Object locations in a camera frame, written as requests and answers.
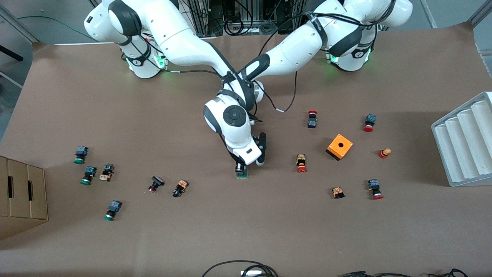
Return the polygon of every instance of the white connector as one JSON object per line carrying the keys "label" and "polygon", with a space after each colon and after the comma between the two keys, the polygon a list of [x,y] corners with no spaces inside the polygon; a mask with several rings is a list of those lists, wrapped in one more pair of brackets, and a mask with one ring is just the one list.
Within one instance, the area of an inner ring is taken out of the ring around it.
{"label": "white connector", "polygon": [[262,273],[263,272],[261,270],[250,270],[250,271],[246,272],[245,277],[254,277],[257,275],[261,275]]}

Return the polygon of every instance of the orange push button box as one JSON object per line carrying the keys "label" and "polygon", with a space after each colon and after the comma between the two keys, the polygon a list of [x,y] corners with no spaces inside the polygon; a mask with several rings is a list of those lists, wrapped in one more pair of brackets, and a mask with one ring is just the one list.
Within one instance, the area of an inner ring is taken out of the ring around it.
{"label": "orange push button box", "polygon": [[353,143],[344,136],[338,134],[337,137],[326,148],[326,153],[330,154],[337,161],[341,160],[352,147]]}

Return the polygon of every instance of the black cable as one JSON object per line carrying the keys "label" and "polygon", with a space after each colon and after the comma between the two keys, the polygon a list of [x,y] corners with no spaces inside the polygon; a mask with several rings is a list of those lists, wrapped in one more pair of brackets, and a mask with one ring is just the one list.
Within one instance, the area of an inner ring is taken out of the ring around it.
{"label": "black cable", "polygon": [[278,6],[280,6],[280,3],[282,3],[282,1],[284,1],[284,0],[279,0],[278,1],[278,4],[275,6],[274,10],[272,11],[272,14],[270,15],[270,17],[268,18],[267,21],[269,21],[270,19],[272,19],[273,15],[275,14],[275,11],[277,10]]}
{"label": "black cable", "polygon": [[261,55],[261,52],[263,52],[263,49],[265,49],[265,46],[267,46],[267,43],[270,41],[270,39],[272,39],[272,37],[282,28],[282,26],[284,26],[285,24],[287,24],[289,21],[292,21],[296,18],[299,18],[299,17],[302,17],[304,16],[304,14],[298,14],[296,16],[293,16],[291,18],[288,18],[286,19],[284,22],[282,22],[282,24],[280,24],[280,26],[277,28],[277,30],[275,30],[275,32],[273,34],[270,35],[270,37],[268,37],[267,41],[265,41],[265,43],[263,44],[263,46],[261,47],[261,50],[260,50],[260,53],[258,53],[258,56]]}
{"label": "black cable", "polygon": [[[466,273],[464,273],[463,271],[456,269],[456,268],[453,268],[449,273],[445,273],[442,275],[436,275],[436,274],[425,274],[425,275],[427,275],[427,277],[457,277],[455,275],[455,273],[460,273],[463,275],[463,277],[468,277],[468,275],[466,275]],[[374,277],[384,277],[384,276],[412,277],[409,275],[398,274],[398,273],[380,273],[380,274],[375,275]]]}
{"label": "black cable", "polygon": [[[239,30],[237,32],[232,32],[231,29],[229,28],[229,22],[239,22],[240,23],[240,26],[239,26]],[[224,31],[226,32],[226,34],[228,35],[231,35],[231,36],[238,36],[238,35],[244,35],[244,33],[241,34],[241,32],[244,30],[244,23],[243,21],[237,17],[237,16],[229,16],[228,18],[226,18],[226,20],[224,21]]]}
{"label": "black cable", "polygon": [[146,40],[146,39],[145,39],[145,38],[144,38],[141,34],[138,34],[138,36],[139,36],[141,39],[143,39],[143,40],[144,40],[144,41],[145,41],[145,42],[146,42],[146,43],[147,43],[150,47],[152,47],[153,49],[155,49],[157,52],[160,52],[160,53],[164,54],[164,52],[162,52],[162,51],[160,51],[159,49],[157,49],[156,47],[154,47],[154,46],[152,45],[152,43],[148,42],[148,41],[147,41],[147,40]]}
{"label": "black cable", "polygon": [[229,153],[229,155],[231,156],[231,158],[236,162],[236,164],[241,164],[243,166],[246,166],[246,163],[241,159],[239,158],[238,156],[232,154],[230,151],[229,151],[229,148],[227,148],[227,144],[225,143],[225,139],[224,137],[221,135],[221,134],[218,134],[218,136],[220,137],[220,139],[222,140],[222,143],[224,144],[225,146],[225,149],[227,149],[227,153]]}
{"label": "black cable", "polygon": [[208,14],[207,14],[207,13],[204,13],[203,11],[200,11],[202,14],[204,14],[204,15],[205,15],[205,17],[204,17],[203,15],[199,15],[199,14],[198,14],[195,10],[193,10],[193,9],[191,8],[191,6],[190,6],[190,5],[188,5],[188,4],[185,2],[185,0],[182,0],[181,2],[182,2],[183,4],[185,4],[185,5],[189,8],[189,10],[191,11],[191,13],[194,13],[194,14],[196,14],[197,16],[199,16],[199,17],[203,18],[203,19],[207,18],[207,16],[208,16]]}
{"label": "black cable", "polygon": [[347,23],[351,23],[351,24],[355,24],[355,25],[358,25],[358,26],[361,26],[361,27],[372,27],[374,25],[377,25],[377,24],[385,21],[390,16],[391,12],[393,11],[393,8],[395,7],[395,3],[396,3],[396,0],[391,0],[390,5],[384,11],[384,13],[381,15],[381,17],[378,20],[376,20],[374,22],[371,22],[370,24],[361,24],[361,22],[359,20],[357,20],[355,18],[352,18],[350,16],[343,15],[343,14],[335,14],[335,13],[314,13],[314,15],[321,16],[321,17],[329,17],[329,18],[337,19],[337,20],[340,20],[340,21],[343,21],[343,22],[347,22]]}
{"label": "black cable", "polygon": [[244,270],[243,274],[241,275],[242,277],[245,277],[246,276],[246,274],[247,274],[247,272],[248,272],[248,270],[250,268],[260,268],[263,271],[265,271],[265,274],[255,275],[256,277],[278,277],[278,274],[276,273],[276,271],[273,268],[271,268],[271,267],[269,267],[267,265],[264,265],[264,264],[255,262],[255,261],[247,261],[247,260],[232,260],[232,261],[227,261],[227,262],[222,262],[222,263],[215,264],[215,265],[211,266],[209,269],[207,269],[207,271],[205,271],[205,273],[203,273],[203,275],[201,277],[205,277],[205,275],[208,272],[210,272],[212,269],[214,269],[214,268],[216,268],[218,266],[225,265],[225,264],[231,264],[231,263],[250,263],[250,264],[254,264],[253,266],[250,266],[246,270]]}
{"label": "black cable", "polygon": [[[138,51],[138,53],[140,55],[142,55],[143,57],[145,57],[145,55],[142,53],[142,51],[140,51],[140,49],[138,49],[137,46],[135,46],[135,44],[133,43],[133,41],[130,40],[130,43],[131,43],[131,45],[133,45],[133,47]],[[160,71],[165,71],[165,72],[170,72],[170,73],[206,72],[206,73],[210,73],[210,74],[217,75],[217,76],[220,77],[220,75],[217,72],[209,71],[209,70],[204,70],[204,69],[195,69],[195,70],[167,70],[167,69],[162,69],[162,68],[158,67],[156,64],[154,64],[151,60],[149,60],[149,58],[145,57],[145,59],[147,61],[149,61],[149,63],[151,63],[153,66],[155,66],[156,68],[158,68]]]}
{"label": "black cable", "polygon": [[[251,23],[250,23],[249,27],[246,29],[246,31],[243,32],[243,30],[244,30],[244,22],[239,17],[237,17],[237,16],[229,16],[224,21],[224,31],[226,32],[226,34],[231,35],[231,36],[244,35],[247,32],[249,32],[249,30],[251,29],[251,27],[253,27],[253,14],[241,2],[239,2],[238,0],[234,0],[234,1],[237,2],[244,10],[246,10],[246,12],[248,13],[248,15],[251,18]],[[229,22],[230,21],[234,22],[234,20],[236,20],[236,22],[239,21],[240,24],[241,24],[240,27],[239,27],[239,30],[237,32],[232,32],[231,29],[229,28]]]}
{"label": "black cable", "polygon": [[376,25],[376,30],[374,30],[374,39],[372,40],[372,43],[369,48],[371,51],[374,51],[374,44],[376,43],[376,37],[377,37],[377,25]]}
{"label": "black cable", "polygon": [[294,95],[292,96],[292,101],[290,102],[289,106],[287,107],[287,109],[285,110],[281,110],[279,108],[277,108],[274,104],[274,101],[272,100],[272,98],[270,98],[270,95],[268,95],[265,90],[263,90],[263,88],[258,84],[257,81],[253,81],[256,83],[256,85],[258,85],[260,87],[260,89],[263,91],[263,94],[268,98],[268,100],[270,100],[270,103],[272,103],[272,106],[274,107],[274,109],[276,109],[277,111],[279,112],[286,112],[290,109],[290,107],[292,106],[292,103],[294,103],[294,99],[296,98],[296,93],[297,93],[297,71],[296,71],[296,75],[294,77]]}
{"label": "black cable", "polygon": [[258,111],[258,103],[256,103],[256,101],[254,102],[254,113],[253,113],[253,116],[256,116],[256,112]]}
{"label": "black cable", "polygon": [[211,23],[211,22],[217,22],[217,25],[215,27],[212,28],[212,33],[211,34],[207,34],[205,37],[208,37],[208,36],[211,36],[211,35],[214,35],[215,33],[220,33],[222,30],[219,30],[217,32],[214,32],[214,30],[218,27],[221,27],[220,25],[220,21],[218,20],[218,18],[212,18],[212,20],[209,20],[208,23],[205,25],[205,29],[207,28],[207,26]]}
{"label": "black cable", "polygon": [[249,266],[249,267],[247,267],[243,271],[243,274],[241,274],[241,277],[246,277],[246,274],[248,273],[248,271],[250,271],[252,269],[255,269],[255,268],[261,269],[262,271],[265,272],[265,274],[262,275],[262,276],[278,277],[277,272],[273,268],[271,268],[271,267],[269,267],[267,265],[252,265],[252,266]]}
{"label": "black cable", "polygon": [[90,38],[90,39],[92,39],[92,40],[94,40],[96,42],[100,42],[99,40],[94,39],[94,38],[88,36],[87,34],[84,34],[83,32],[81,32],[81,31],[79,31],[77,29],[74,29],[74,28],[70,27],[69,25],[67,25],[67,24],[63,23],[62,21],[60,21],[60,20],[58,20],[56,18],[53,18],[53,17],[44,16],[44,15],[30,15],[30,16],[21,16],[21,17],[18,17],[17,19],[24,19],[24,18],[47,18],[47,19],[51,19],[51,20],[54,20],[54,21],[56,21],[58,23],[61,23],[62,25],[64,25],[65,27],[71,29],[72,31],[75,31],[75,32],[77,32],[77,33],[79,33],[79,34],[81,34],[81,35],[83,35],[83,36],[85,36],[87,38]]}

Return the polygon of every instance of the robot logo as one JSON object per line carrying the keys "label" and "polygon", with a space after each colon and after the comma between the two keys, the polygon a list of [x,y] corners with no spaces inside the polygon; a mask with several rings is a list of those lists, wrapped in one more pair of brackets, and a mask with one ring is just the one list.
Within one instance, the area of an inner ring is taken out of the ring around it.
{"label": "robot logo", "polygon": [[355,58],[361,58],[364,55],[364,52],[360,51],[354,54]]}

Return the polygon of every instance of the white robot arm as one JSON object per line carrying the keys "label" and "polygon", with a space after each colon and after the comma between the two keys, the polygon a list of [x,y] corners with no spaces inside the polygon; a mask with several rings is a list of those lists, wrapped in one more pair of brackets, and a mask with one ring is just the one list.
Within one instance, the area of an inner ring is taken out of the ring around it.
{"label": "white robot arm", "polygon": [[[326,48],[332,57],[336,57],[337,62],[342,64],[338,64],[342,69],[357,70],[369,54],[367,49],[374,40],[376,28],[367,30],[356,24],[320,14],[350,17],[363,25],[369,25],[385,16],[388,10],[389,14],[380,24],[397,27],[410,17],[412,3],[408,0],[345,0],[342,5],[339,0],[310,0],[305,10],[308,11],[308,22],[241,70],[241,75],[246,81],[251,82],[267,75],[292,74],[311,60],[321,48]],[[342,60],[341,57],[345,56],[349,59]]]}
{"label": "white robot arm", "polygon": [[262,92],[238,78],[221,53],[193,33],[179,12],[177,2],[103,0],[86,19],[86,30],[90,35],[99,41],[119,44],[127,57],[139,61],[139,67],[133,67],[135,74],[142,77],[145,71],[148,72],[145,76],[152,77],[160,69],[149,59],[158,54],[142,40],[142,29],[152,33],[156,46],[170,62],[178,66],[209,65],[215,70],[223,88],[217,97],[205,104],[206,122],[223,136],[237,162],[249,165],[260,158],[264,151],[251,136],[254,120],[250,119],[248,111],[262,99]]}

